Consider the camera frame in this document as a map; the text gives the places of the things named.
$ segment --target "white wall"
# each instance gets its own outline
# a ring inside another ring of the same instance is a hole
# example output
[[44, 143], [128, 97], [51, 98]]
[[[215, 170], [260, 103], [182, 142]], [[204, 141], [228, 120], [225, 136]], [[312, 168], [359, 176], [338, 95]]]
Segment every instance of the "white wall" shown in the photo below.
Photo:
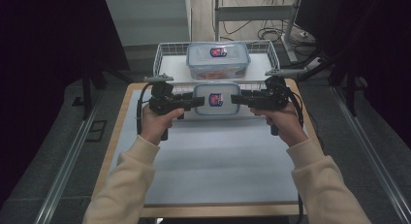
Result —
[[189, 0], [107, 0], [123, 46], [190, 41]]

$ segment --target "plastic container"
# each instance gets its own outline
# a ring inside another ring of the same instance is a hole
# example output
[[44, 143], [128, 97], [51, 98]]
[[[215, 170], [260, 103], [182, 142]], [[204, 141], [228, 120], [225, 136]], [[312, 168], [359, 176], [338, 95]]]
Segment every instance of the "plastic container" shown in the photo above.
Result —
[[231, 102], [231, 95], [239, 95], [239, 85], [233, 82], [207, 82], [194, 87], [195, 97], [205, 97], [205, 105], [196, 107], [198, 115], [234, 115], [239, 105]]
[[243, 43], [196, 43], [187, 48], [187, 66], [194, 80], [242, 78], [250, 62]]

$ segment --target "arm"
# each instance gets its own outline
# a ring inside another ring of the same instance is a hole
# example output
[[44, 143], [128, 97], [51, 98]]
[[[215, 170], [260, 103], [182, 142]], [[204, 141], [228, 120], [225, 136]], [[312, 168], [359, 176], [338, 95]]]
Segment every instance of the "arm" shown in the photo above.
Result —
[[300, 128], [291, 103], [282, 111], [251, 112], [265, 115], [267, 124], [276, 125], [279, 137], [290, 147], [287, 152], [295, 165], [292, 176], [310, 223], [370, 223], [332, 158]]
[[142, 134], [122, 152], [117, 167], [109, 174], [103, 189], [91, 201], [83, 218], [84, 224], [136, 224], [142, 213], [145, 193], [154, 178], [154, 158], [160, 149], [161, 135], [172, 127], [172, 120], [184, 110], [158, 116], [144, 107]]

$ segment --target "container label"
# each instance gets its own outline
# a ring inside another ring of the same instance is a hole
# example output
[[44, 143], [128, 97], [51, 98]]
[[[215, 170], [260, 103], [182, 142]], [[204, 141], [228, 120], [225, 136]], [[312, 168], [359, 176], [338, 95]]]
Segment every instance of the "container label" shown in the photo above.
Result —
[[208, 103], [211, 107], [222, 107], [223, 106], [223, 94], [221, 93], [209, 94]]
[[227, 50], [225, 48], [212, 48], [209, 54], [212, 57], [225, 57], [227, 56]]

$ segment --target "sleeve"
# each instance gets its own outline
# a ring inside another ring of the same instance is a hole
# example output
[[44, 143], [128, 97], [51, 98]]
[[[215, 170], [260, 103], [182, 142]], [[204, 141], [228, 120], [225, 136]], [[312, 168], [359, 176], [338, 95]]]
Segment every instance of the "sleeve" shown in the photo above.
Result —
[[295, 165], [292, 176], [309, 223], [371, 223], [332, 158], [314, 142], [296, 144], [287, 152]]
[[136, 224], [154, 178], [153, 161], [159, 148], [138, 136], [133, 146], [119, 155], [117, 167], [89, 204], [82, 223]]

